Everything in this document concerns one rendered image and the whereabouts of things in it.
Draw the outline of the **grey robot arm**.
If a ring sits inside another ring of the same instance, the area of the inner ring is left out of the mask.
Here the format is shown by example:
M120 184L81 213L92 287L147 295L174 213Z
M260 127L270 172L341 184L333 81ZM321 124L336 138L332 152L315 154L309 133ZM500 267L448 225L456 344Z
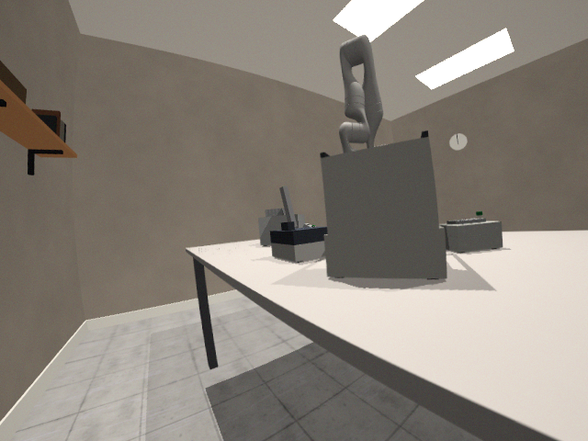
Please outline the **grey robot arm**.
M345 87L345 115L357 121L344 122L340 126L339 136L343 153L358 151L349 143L366 142L367 148L375 147L374 140L383 117L383 107L371 43L366 34L348 40L340 46L340 63ZM352 67L362 63L364 80L361 86L352 74Z

